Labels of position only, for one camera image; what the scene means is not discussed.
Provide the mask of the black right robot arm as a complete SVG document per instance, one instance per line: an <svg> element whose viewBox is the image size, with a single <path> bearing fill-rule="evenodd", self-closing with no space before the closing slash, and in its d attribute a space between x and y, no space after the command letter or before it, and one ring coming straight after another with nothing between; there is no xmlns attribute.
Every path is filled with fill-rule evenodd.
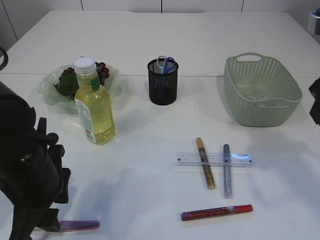
<svg viewBox="0 0 320 240"><path fill-rule="evenodd" d="M314 98L309 114L315 124L320 125L320 78L315 80L308 90Z"/></svg>

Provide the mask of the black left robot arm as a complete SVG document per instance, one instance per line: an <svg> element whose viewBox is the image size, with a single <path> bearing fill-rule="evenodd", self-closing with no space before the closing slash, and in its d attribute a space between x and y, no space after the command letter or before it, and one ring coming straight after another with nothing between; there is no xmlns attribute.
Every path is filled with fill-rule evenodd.
<svg viewBox="0 0 320 240"><path fill-rule="evenodd" d="M0 85L0 190L13 204L11 240L29 240L35 228L58 232L58 209L69 201L71 170L62 166L64 146L47 133L47 119Z"/></svg>

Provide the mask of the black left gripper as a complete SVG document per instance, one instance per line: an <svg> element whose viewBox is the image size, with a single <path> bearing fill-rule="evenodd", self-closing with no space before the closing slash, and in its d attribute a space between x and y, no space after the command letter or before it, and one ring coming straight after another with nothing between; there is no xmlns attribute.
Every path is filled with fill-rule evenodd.
<svg viewBox="0 0 320 240"><path fill-rule="evenodd" d="M71 170L63 167L65 148L58 144L56 133L47 133L47 119L39 119L37 129L28 133L27 151L12 165L9 183L15 195L13 203L11 240L29 240L35 228L59 232L59 209L53 203L69 201L68 183Z"/></svg>

